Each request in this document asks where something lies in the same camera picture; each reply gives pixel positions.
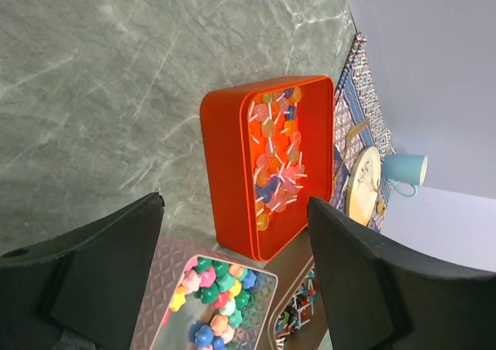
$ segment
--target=marble surface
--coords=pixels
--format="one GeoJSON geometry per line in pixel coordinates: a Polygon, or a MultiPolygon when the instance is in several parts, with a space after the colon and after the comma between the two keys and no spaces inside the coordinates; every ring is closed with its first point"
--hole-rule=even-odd
{"type": "Polygon", "coordinates": [[[198,109],[284,74],[338,80],[346,0],[0,0],[0,253],[151,191],[217,248],[198,109]]]}

